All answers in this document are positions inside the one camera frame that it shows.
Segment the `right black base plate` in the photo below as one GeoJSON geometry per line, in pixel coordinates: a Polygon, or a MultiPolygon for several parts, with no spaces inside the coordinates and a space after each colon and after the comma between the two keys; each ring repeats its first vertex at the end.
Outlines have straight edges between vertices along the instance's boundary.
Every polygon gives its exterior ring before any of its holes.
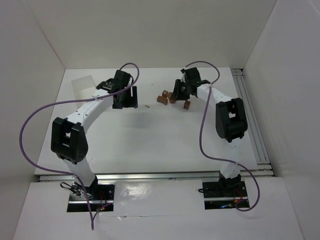
{"type": "Polygon", "coordinates": [[[231,188],[223,188],[218,182],[203,182],[202,188],[198,189],[205,199],[210,198],[245,198],[248,196],[245,182],[231,188]]]}

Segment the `brown wood block long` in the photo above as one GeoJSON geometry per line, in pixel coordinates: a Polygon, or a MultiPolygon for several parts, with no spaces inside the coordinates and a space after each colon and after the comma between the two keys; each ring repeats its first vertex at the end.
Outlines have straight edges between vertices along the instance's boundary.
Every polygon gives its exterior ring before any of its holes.
{"type": "Polygon", "coordinates": [[[159,95],[159,96],[156,98],[156,101],[157,101],[158,103],[161,103],[161,104],[165,105],[165,106],[168,104],[168,98],[165,97],[165,96],[162,96],[162,95],[159,95]]]}

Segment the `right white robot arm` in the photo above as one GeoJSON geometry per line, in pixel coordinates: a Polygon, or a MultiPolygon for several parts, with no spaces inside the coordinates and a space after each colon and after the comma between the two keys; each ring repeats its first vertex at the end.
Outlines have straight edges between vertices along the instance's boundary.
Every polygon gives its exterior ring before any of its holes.
{"type": "Polygon", "coordinates": [[[221,138],[222,149],[227,151],[226,157],[215,157],[221,160],[217,186],[203,187],[199,191],[204,195],[220,194],[230,197],[241,184],[239,145],[248,130],[243,100],[239,97],[232,98],[212,87],[208,80],[202,80],[196,67],[183,68],[181,73],[182,78],[175,81],[169,99],[187,101],[193,95],[207,101],[205,111],[209,107],[215,110],[215,129],[221,138]]]}

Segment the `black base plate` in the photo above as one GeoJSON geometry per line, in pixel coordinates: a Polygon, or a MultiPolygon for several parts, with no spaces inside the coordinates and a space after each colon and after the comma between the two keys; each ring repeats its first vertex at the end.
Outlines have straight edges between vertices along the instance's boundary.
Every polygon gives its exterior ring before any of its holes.
{"type": "Polygon", "coordinates": [[[218,182],[203,182],[202,188],[198,189],[205,199],[210,198],[245,198],[248,196],[245,182],[231,188],[223,188],[218,182]]]}
{"type": "MultiPolygon", "coordinates": [[[[75,183],[67,185],[69,190],[69,200],[71,202],[86,201],[84,191],[75,183]]],[[[87,197],[91,203],[108,203],[114,200],[115,196],[115,184],[98,184],[94,189],[87,194],[87,197]]]]}

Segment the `aluminium front rail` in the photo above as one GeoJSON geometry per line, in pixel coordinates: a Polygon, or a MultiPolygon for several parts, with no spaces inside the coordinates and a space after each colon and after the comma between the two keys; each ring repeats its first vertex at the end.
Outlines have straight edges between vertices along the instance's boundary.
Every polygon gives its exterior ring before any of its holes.
{"type": "MultiPolygon", "coordinates": [[[[271,169],[254,170],[252,174],[255,177],[274,177],[275,174],[271,169]]],[[[207,172],[173,172],[173,173],[134,173],[134,174],[98,174],[97,179],[100,181],[158,181],[158,180],[187,180],[187,179],[214,179],[218,178],[217,171],[207,172]]],[[[42,175],[39,177],[40,182],[62,182],[72,181],[69,175],[42,175]]]]}

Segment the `brown wood block small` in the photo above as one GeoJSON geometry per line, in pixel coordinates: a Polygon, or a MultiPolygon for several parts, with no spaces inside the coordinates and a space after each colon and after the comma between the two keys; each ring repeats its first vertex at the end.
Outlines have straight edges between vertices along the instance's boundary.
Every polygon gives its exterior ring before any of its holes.
{"type": "Polygon", "coordinates": [[[163,97],[167,97],[167,96],[168,96],[168,94],[169,94],[169,92],[168,92],[168,91],[166,91],[166,90],[164,90],[164,91],[162,92],[162,96],[163,96],[163,97]]]}

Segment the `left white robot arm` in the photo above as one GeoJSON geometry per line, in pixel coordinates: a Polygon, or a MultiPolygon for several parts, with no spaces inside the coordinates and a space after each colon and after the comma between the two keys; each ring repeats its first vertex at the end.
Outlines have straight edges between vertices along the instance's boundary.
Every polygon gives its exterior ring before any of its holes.
{"type": "Polygon", "coordinates": [[[120,110],[138,107],[137,87],[128,88],[133,82],[131,74],[117,70],[113,78],[96,86],[92,101],[83,103],[65,118],[55,118],[52,123],[51,151],[75,175],[75,185],[80,189],[85,187],[91,198],[96,197],[102,186],[98,184],[98,178],[86,159],[89,150],[86,133],[108,108],[120,110]]]}

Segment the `white cardboard box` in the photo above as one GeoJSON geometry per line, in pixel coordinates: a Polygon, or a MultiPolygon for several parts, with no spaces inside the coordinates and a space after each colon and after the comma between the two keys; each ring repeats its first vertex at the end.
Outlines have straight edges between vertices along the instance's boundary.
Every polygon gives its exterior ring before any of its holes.
{"type": "Polygon", "coordinates": [[[96,91],[96,84],[91,75],[74,79],[71,85],[76,100],[90,99],[96,91]]]}

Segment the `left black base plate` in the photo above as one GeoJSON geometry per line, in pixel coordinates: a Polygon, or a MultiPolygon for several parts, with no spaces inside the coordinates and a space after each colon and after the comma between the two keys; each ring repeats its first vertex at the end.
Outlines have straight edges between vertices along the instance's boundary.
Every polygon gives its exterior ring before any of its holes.
{"type": "MultiPolygon", "coordinates": [[[[67,185],[69,190],[69,200],[71,202],[86,201],[84,191],[75,183],[67,185]]],[[[94,189],[87,194],[87,197],[91,203],[108,203],[114,200],[115,196],[115,184],[98,184],[94,189]]]]}

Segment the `brown wood block notched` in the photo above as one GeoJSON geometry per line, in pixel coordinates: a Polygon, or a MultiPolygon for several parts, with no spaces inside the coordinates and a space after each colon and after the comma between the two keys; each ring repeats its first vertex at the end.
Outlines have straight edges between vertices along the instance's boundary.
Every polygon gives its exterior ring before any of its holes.
{"type": "Polygon", "coordinates": [[[190,105],[191,105],[191,102],[188,101],[188,100],[186,100],[186,101],[184,102],[183,108],[184,108],[185,110],[188,110],[188,109],[190,108],[190,105]]]}

